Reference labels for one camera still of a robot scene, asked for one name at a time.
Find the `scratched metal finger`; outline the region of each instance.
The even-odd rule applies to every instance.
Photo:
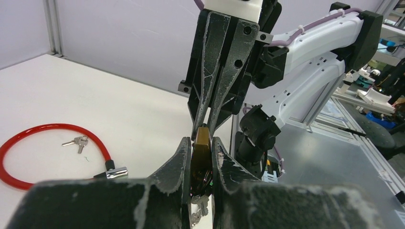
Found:
[[[208,14],[202,47],[200,102],[192,126],[192,140],[195,139],[197,129],[203,124],[208,110],[230,19],[230,16],[217,12]]]
[[[213,103],[208,118],[208,127],[213,136],[217,126],[218,116],[223,106],[226,95],[234,84],[239,73],[243,69],[247,58],[255,44],[256,36],[259,31],[259,25],[254,22],[239,19],[236,26],[234,39],[229,49],[228,58],[222,70],[222,75],[218,78],[215,89]]]

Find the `white table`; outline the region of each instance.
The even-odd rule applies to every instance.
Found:
[[[192,130],[186,97],[50,55],[0,71],[0,107],[0,144],[37,125],[78,125],[104,142],[116,167],[126,166],[130,178],[153,173]],[[228,120],[216,131],[224,143],[230,142],[231,125]],[[81,155],[76,145],[61,146],[79,135],[67,130],[32,135],[8,152],[6,170],[32,183],[91,178],[105,171],[91,141]],[[0,181],[0,228],[25,193]],[[210,219],[202,221],[209,225]]]

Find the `red cable lock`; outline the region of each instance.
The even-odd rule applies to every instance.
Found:
[[[79,132],[81,134],[84,134],[88,136],[91,140],[94,141],[94,143],[98,146],[98,148],[101,150],[101,154],[103,155],[105,161],[111,160],[111,156],[108,153],[108,150],[106,146],[103,144],[103,142],[98,138],[95,134],[90,132],[89,130],[86,130],[82,127],[76,126],[76,125],[71,125],[71,124],[63,124],[63,123],[52,123],[52,124],[45,124],[45,125],[39,125],[36,127],[32,127],[30,129],[24,130],[20,132],[19,134],[15,135],[14,137],[10,138],[7,142],[5,142],[1,147],[0,147],[0,179],[4,181],[4,183],[13,186],[15,188],[23,189],[23,190],[28,190],[31,188],[32,183],[28,183],[22,180],[18,180],[14,177],[12,177],[4,168],[4,158],[6,156],[6,153],[10,150],[10,148],[15,145],[17,142],[21,141],[22,139],[33,135],[35,133],[45,131],[45,130],[55,130],[55,129],[64,129],[64,130],[73,130],[76,132]]]

